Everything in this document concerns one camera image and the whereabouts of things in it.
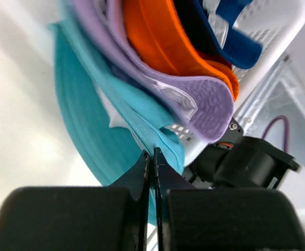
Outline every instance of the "purple fabric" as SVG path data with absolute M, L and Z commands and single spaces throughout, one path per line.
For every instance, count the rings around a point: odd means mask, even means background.
M 131 48 L 126 37 L 122 0 L 71 0 L 74 11 L 99 50 L 128 76 L 154 93 L 199 138 L 213 143 L 224 134 L 233 113 L 227 85 L 209 76 L 180 77 L 155 71 Z

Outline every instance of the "teal fabric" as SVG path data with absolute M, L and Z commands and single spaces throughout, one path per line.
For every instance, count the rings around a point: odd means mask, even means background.
M 172 117 L 145 92 L 112 76 L 69 6 L 62 0 L 58 3 L 64 20 L 53 26 L 56 94 L 67 130 L 92 173 L 104 186 L 117 180 L 141 154 L 135 139 L 151 156 L 155 147 L 161 148 L 169 165 L 182 173 L 184 149 L 177 136 L 163 128 L 173 123 Z M 130 131 L 109 128 L 96 87 L 112 102 Z M 149 223 L 156 223 L 153 191 Z

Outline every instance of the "orange fabric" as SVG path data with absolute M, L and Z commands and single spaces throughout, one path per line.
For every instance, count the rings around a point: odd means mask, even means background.
M 129 41 L 150 67 L 169 75 L 217 77 L 237 99 L 237 77 L 229 67 L 199 56 L 181 26 L 173 0 L 124 0 L 124 20 Z

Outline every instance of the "white basket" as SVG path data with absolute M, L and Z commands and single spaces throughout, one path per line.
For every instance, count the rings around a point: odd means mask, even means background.
M 240 94 L 235 102 L 236 111 L 259 81 L 287 49 L 305 23 L 305 0 L 253 0 L 237 18 L 234 27 L 263 45 L 256 65 L 243 70 L 234 68 L 240 82 Z M 174 124 L 174 131 L 185 147 L 185 166 L 195 160 L 207 143 L 193 133 Z
M 56 1 L 0 0 L 0 9 L 26 35 L 39 56 L 52 64 L 53 42 L 45 28 L 57 21 Z M 235 110 L 286 50 L 305 23 L 305 0 L 253 0 L 235 22 L 234 27 L 263 45 L 263 53 L 250 70 L 235 68 L 240 81 L 240 95 Z M 185 147 L 185 165 L 190 164 L 207 143 L 196 138 L 183 126 L 170 127 Z

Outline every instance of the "white plastic bin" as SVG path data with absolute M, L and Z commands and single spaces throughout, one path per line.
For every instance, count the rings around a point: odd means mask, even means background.
M 56 1 L 0 0 L 0 9 L 20 27 L 26 40 L 40 57 L 52 64 L 53 43 L 46 26 L 58 20 Z M 250 70 L 234 68 L 240 81 L 240 95 L 235 110 L 286 50 L 305 23 L 305 0 L 253 0 L 240 14 L 234 27 L 259 41 L 263 53 Z M 190 130 L 181 125 L 170 127 L 185 147 L 185 165 L 206 147 Z

